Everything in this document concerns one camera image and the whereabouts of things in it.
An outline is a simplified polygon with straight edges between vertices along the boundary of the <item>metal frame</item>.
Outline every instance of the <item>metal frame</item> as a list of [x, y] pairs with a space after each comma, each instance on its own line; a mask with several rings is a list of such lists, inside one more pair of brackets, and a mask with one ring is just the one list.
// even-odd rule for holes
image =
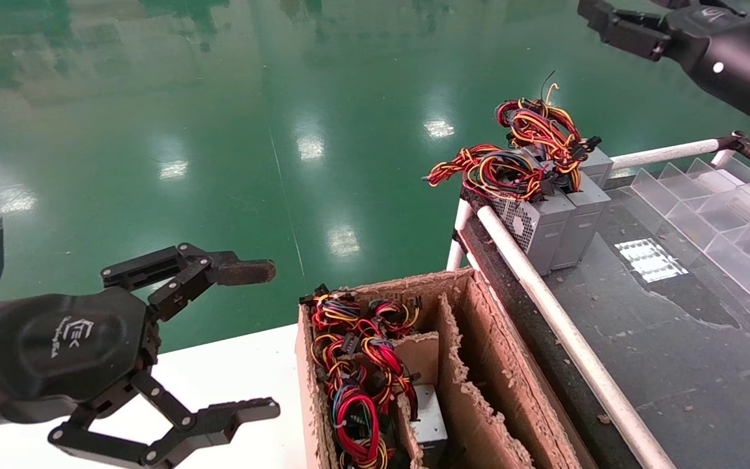
[[[712, 161], [714, 166], [724, 166], [724, 163], [729, 161], [735, 152], [739, 152], [739, 154], [750, 159], [750, 140], [745, 134], [735, 132], [730, 137], [634, 152], [633, 154], [612, 158], [613, 170], [696, 156], [706, 154], [706, 152], [717, 152]], [[523, 285], [534, 304], [538, 306], [560, 344], [569, 354], [575, 367], [580, 371], [581, 376], [586, 380], [587, 385], [592, 389], [641, 466], [645, 469], [675, 469], [676, 466], [670, 460], [670, 457], [661, 448], [655, 436], [652, 436], [633, 405], [629, 403], [629, 400], [617, 386], [601, 360], [598, 359], [592, 347], [589, 347], [586, 339], [575, 327], [563, 306], [551, 293], [538, 272], [534, 270], [529, 263], [529, 258], [520, 249], [490, 206], [474, 205], [471, 208], [470, 202], [460, 197], [458, 210], [456, 210], [456, 222], [454, 223], [456, 232], [447, 256], [447, 270], [456, 270], [462, 263], [464, 249], [458, 242], [458, 232], [465, 229], [467, 221], [474, 212], [491, 236], [494, 244], [496, 244], [509, 269]], [[477, 264], [472, 253], [467, 252], [467, 259], [474, 269], [480, 270], [479, 264]]]

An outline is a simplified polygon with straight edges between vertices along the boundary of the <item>green epoxy floor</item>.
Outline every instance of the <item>green epoxy floor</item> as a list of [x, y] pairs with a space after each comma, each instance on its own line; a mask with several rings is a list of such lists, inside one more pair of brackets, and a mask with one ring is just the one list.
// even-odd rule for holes
[[0, 300], [94, 292], [104, 265], [181, 241], [277, 262], [166, 324], [175, 350], [291, 324], [322, 282], [440, 270], [458, 183], [421, 177], [502, 143], [496, 104], [553, 70], [554, 103], [608, 154], [750, 133], [576, 6], [0, 0]]

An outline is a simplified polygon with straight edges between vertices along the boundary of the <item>cardboard compartment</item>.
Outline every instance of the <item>cardboard compartment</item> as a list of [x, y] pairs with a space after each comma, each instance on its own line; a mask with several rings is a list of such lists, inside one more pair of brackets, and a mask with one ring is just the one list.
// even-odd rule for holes
[[[577, 468], [580, 463], [529, 353], [484, 282], [472, 270], [442, 272], [364, 285], [369, 300], [408, 303], [422, 297], [419, 334], [395, 341], [396, 353], [416, 384], [436, 387], [449, 437], [447, 467], [472, 469]], [[339, 466], [327, 396], [310, 357], [310, 309], [300, 306], [297, 340], [300, 391], [309, 469]], [[408, 421], [405, 397], [394, 406], [398, 436], [411, 467], [425, 467]]]

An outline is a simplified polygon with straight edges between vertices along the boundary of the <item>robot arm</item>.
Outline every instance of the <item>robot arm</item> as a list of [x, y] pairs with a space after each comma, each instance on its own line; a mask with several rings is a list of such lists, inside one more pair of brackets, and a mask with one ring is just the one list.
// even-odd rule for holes
[[[239, 425], [276, 418], [273, 399], [223, 403], [191, 413], [157, 380], [158, 323], [214, 284], [273, 279], [274, 264], [191, 244], [161, 249], [101, 270], [104, 290], [45, 294], [0, 303], [0, 423], [69, 416], [48, 442], [75, 457], [123, 467], [173, 468], [191, 452], [231, 442]], [[144, 302], [132, 291], [167, 280]], [[141, 394], [173, 427], [152, 444], [89, 431]]]
[[602, 42], [644, 59], [679, 63], [699, 88], [750, 116], [750, 15], [722, 0], [657, 0], [658, 15], [581, 0]]

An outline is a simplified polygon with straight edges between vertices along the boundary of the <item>clear plastic organizer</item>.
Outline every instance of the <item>clear plastic organizer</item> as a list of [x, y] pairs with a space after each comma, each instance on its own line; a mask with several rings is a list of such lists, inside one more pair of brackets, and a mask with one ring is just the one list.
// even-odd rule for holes
[[642, 169], [630, 187], [750, 293], [748, 166], [695, 160], [682, 172], [669, 163], [658, 178]]

